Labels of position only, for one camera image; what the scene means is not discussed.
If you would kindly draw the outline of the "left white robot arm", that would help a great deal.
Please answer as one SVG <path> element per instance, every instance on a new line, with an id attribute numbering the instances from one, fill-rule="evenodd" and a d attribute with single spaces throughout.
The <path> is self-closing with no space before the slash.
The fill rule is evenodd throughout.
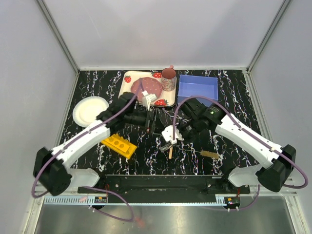
<path id="1" fill-rule="evenodd" d="M 98 172 L 91 168 L 72 169 L 71 166 L 92 147 L 124 128 L 125 124 L 146 127 L 149 131 L 154 130 L 156 113 L 151 112 L 149 107 L 155 99 L 154 94 L 144 91 L 142 100 L 146 110 L 137 111 L 135 110 L 137 96 L 125 92 L 73 138 L 51 150 L 41 148 L 35 160 L 34 183 L 40 183 L 47 193 L 53 196 L 58 196 L 69 188 L 85 186 L 94 193 L 102 192 L 105 181 L 100 178 Z"/>

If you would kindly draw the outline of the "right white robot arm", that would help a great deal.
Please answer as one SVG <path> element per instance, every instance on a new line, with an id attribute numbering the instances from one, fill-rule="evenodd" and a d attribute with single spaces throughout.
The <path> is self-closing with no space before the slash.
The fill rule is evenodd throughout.
<path id="1" fill-rule="evenodd" d="M 221 187 L 226 193 L 233 193 L 244 185 L 262 185 L 272 192 L 279 192 L 293 171 L 296 150 L 291 145 L 282 147 L 265 139 L 241 123 L 222 105 L 209 107 L 196 98 L 187 99 L 179 105 L 188 122 L 172 124 L 162 131 L 170 145 L 180 141 L 191 142 L 202 131 L 209 130 L 227 138 L 249 153 L 257 165 L 233 168 L 225 172 Z"/>

